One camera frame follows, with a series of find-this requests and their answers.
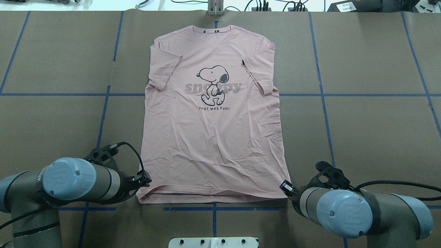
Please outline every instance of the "t-shirt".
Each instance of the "t-shirt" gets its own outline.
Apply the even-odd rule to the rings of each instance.
[[[285,198],[274,43],[238,26],[188,26],[150,47],[140,203]]]

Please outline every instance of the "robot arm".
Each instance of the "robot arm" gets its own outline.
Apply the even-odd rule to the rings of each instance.
[[[0,181],[0,210],[11,213],[12,219],[23,217],[13,224],[13,245],[60,248],[58,207],[77,201],[119,203],[140,187],[148,187],[151,179],[144,169],[135,177],[119,171],[113,156],[122,144],[128,143],[94,149],[84,159],[60,158],[42,170]]]
[[[433,219],[420,200],[396,194],[355,193],[341,170],[319,162],[320,173],[307,186],[284,181],[280,188],[300,215],[346,238],[367,235],[369,248],[415,248],[430,235]],[[329,181],[318,180],[325,175]]]

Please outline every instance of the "blue tape line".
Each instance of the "blue tape line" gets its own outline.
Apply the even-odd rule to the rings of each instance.
[[[105,93],[1,93],[0,96],[25,97],[105,97]],[[144,93],[109,93],[111,97],[144,97]],[[299,93],[280,94],[281,97],[321,97],[321,94]],[[324,94],[325,97],[426,97],[426,94]],[[429,94],[430,97],[441,97],[441,94]]]
[[[426,93],[427,101],[429,102],[430,110],[432,111],[432,115],[433,115],[434,120],[435,120],[435,125],[437,127],[438,134],[439,134],[439,136],[441,138],[440,124],[438,122],[437,115],[435,114],[434,106],[432,105],[432,100],[430,99],[429,91],[427,90],[427,86],[426,86],[426,82],[424,81],[424,77],[422,76],[421,68],[419,67],[418,59],[416,58],[415,51],[413,49],[412,41],[411,41],[411,38],[409,36],[409,31],[407,30],[406,18],[404,17],[404,12],[403,11],[401,12],[401,18],[403,19],[404,30],[406,31],[407,41],[409,42],[409,46],[410,46],[411,51],[412,51],[412,56],[413,56],[413,58],[415,60],[415,64],[416,64],[416,67],[418,69],[419,77],[421,79],[422,86],[424,87],[424,92]]]
[[[427,206],[429,209],[433,209],[433,210],[436,210],[436,209],[441,209],[441,206]]]
[[[23,97],[104,97],[104,93],[2,93],[2,96],[23,96]]]
[[[324,94],[326,97],[425,97],[425,94]]]
[[[28,13],[26,15],[26,19],[25,19],[25,22],[23,23],[22,31],[20,32],[19,38],[18,38],[17,43],[15,44],[15,47],[14,47],[14,51],[12,52],[11,59],[9,60],[9,64],[7,65],[6,73],[4,74],[3,82],[1,83],[1,86],[0,86],[0,93],[2,93],[4,84],[6,83],[6,79],[9,74],[9,70],[11,69],[12,62],[14,61],[15,53],[17,52],[17,48],[19,47],[20,40],[22,39],[23,32],[25,31],[27,21],[29,20],[29,15],[30,15],[30,11],[28,11]]]
[[[110,85],[107,87],[106,100],[104,101],[103,115],[101,116],[100,132],[98,133],[97,149],[100,148],[101,135],[103,133],[104,118],[106,116],[107,102],[109,100]]]
[[[217,237],[217,208],[216,203],[213,203],[213,237]]]
[[[283,207],[218,207],[218,211],[280,211]]]
[[[86,207],[83,215],[83,223],[81,225],[80,239],[78,241],[78,248],[82,247],[82,242],[84,239],[84,231],[86,230],[87,213],[89,212],[89,203],[86,202]]]
[[[213,211],[212,207],[165,207],[163,211]]]
[[[217,207],[216,211],[280,211],[283,207]],[[212,207],[165,207],[163,211],[213,211]]]
[[[144,93],[111,93],[109,94],[111,97],[143,97]]]
[[[60,207],[59,211],[86,211],[85,207]],[[116,211],[116,207],[90,207],[88,211]]]
[[[120,42],[121,26],[123,25],[123,16],[124,16],[124,11],[121,11],[120,26],[118,27],[118,34],[116,36],[115,53],[113,54],[113,61],[116,60],[116,52],[118,51],[118,43]]]
[[[280,94],[281,97],[320,97],[320,94]]]
[[[325,93],[323,91],[323,84],[321,82],[321,73],[320,73],[320,68],[318,66],[317,46],[315,44],[314,27],[313,27],[313,24],[312,24],[311,12],[309,12],[309,24],[310,24],[310,27],[311,27],[312,44],[314,46],[315,65],[317,67],[317,76],[318,76],[318,80],[320,82],[321,104],[323,106],[323,113],[325,115],[326,133],[328,134],[328,144],[329,144],[329,149],[331,151],[332,166],[335,168],[334,150],[332,148],[331,132],[329,130],[328,112],[326,111],[326,103],[325,103]]]
[[[343,238],[343,245],[344,248],[348,248],[348,240],[346,238]]]

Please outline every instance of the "snoopy print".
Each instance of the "snoopy print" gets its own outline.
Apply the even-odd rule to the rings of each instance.
[[[196,75],[197,77],[210,82],[207,88],[207,95],[201,96],[202,101],[208,106],[221,105],[225,100],[225,93],[219,89],[219,83],[226,83],[229,80],[225,67],[216,65],[211,68],[203,68]]]

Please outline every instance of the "black cable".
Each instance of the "black cable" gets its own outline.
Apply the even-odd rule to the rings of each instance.
[[[207,4],[208,2],[203,2],[203,1],[183,1],[183,2],[176,2],[174,0],[172,0],[173,3],[177,3],[177,4],[183,4],[183,3],[191,3],[191,2],[197,2],[197,3],[205,3]]]
[[[149,1],[149,0],[145,0],[144,2],[142,2],[142,3],[138,4],[138,5],[136,5],[135,7],[136,7],[136,8],[139,8],[139,7],[141,7],[141,5],[146,4],[148,1]]]
[[[282,12],[284,12],[284,11],[285,11],[285,9],[286,9],[286,6],[288,6],[288,4],[290,4],[290,3],[293,3],[293,4],[294,4],[294,7],[295,7],[295,2],[294,2],[294,1],[289,1],[289,2],[287,2],[287,3],[285,4],[285,7],[283,7],[283,10],[282,10]]]
[[[360,192],[360,189],[374,184],[397,184],[397,185],[409,185],[409,186],[415,186],[420,188],[427,188],[431,190],[435,190],[441,193],[441,188],[430,186],[426,184],[419,184],[419,183],[412,183],[412,182],[405,182],[405,181],[390,181],[390,180],[378,180],[378,181],[371,181],[367,183],[360,184],[359,186],[355,187],[352,191],[354,192]],[[438,197],[415,197],[416,199],[420,201],[438,201],[441,200],[441,196]]]
[[[141,171],[142,171],[142,173],[144,173],[144,165],[142,164],[142,159],[141,159],[141,156],[139,155],[139,153],[137,152],[137,150],[130,144],[130,143],[128,143],[128,142],[125,142],[125,141],[123,141],[123,142],[118,142],[118,143],[116,143],[118,146],[117,147],[120,147],[120,146],[122,146],[122,145],[128,145],[135,153],[136,153],[136,156],[138,157],[138,159],[139,159],[139,164],[141,165]],[[130,198],[132,198],[135,194],[136,194],[136,192],[138,192],[138,190],[141,188],[141,186],[143,185],[143,183],[145,182],[147,180],[147,178],[142,178],[141,179],[141,182],[140,182],[140,184],[139,184],[139,187],[137,188],[137,189],[135,189],[135,191],[131,194],[131,195],[129,195],[129,196],[127,196],[127,197],[125,197],[125,198],[123,198],[123,199],[121,199],[121,200],[119,200],[119,201],[117,201],[117,202],[112,202],[112,204],[115,204],[115,203],[121,203],[121,202],[123,202],[123,201],[126,201],[126,200],[128,200],[128,199],[130,199]]]
[[[118,147],[120,147],[120,146],[122,146],[122,145],[128,145],[135,153],[136,153],[136,156],[138,157],[138,159],[139,159],[139,163],[141,164],[141,169],[142,170],[144,170],[144,165],[142,164],[142,159],[141,159],[141,156],[139,155],[139,153],[137,152],[137,150],[130,144],[130,143],[128,143],[128,142],[125,142],[125,141],[123,141],[123,142],[118,142],[118,143],[116,143],[117,145],[118,145]]]
[[[228,6],[228,7],[226,7],[225,9],[228,9],[228,8],[235,8],[235,9],[237,9],[238,11],[240,11],[238,8],[236,8],[236,7],[234,7],[234,6]]]
[[[0,230],[2,230],[2,229],[5,228],[6,226],[8,226],[8,225],[10,225],[10,224],[12,224],[12,223],[14,223],[14,222],[16,222],[16,221],[19,221],[19,220],[21,220],[21,219],[23,219],[23,218],[26,218],[26,217],[28,217],[28,216],[31,216],[31,215],[33,215],[33,214],[38,214],[38,213],[40,213],[40,212],[43,212],[43,211],[46,211],[46,210],[49,210],[49,209],[52,209],[52,208],[51,208],[51,207],[44,207],[44,208],[40,208],[40,209],[34,210],[34,211],[32,211],[32,212],[29,212],[29,213],[27,213],[27,214],[20,215],[20,216],[18,216],[18,217],[16,217],[16,218],[14,218],[14,219],[12,219],[12,220],[10,220],[10,221],[4,223],[3,225],[0,225]]]
[[[253,0],[250,0],[250,1],[248,2],[247,6],[245,7],[245,10],[243,10],[243,11],[247,11],[248,5],[250,5],[250,3],[251,3],[252,1],[253,1]]]

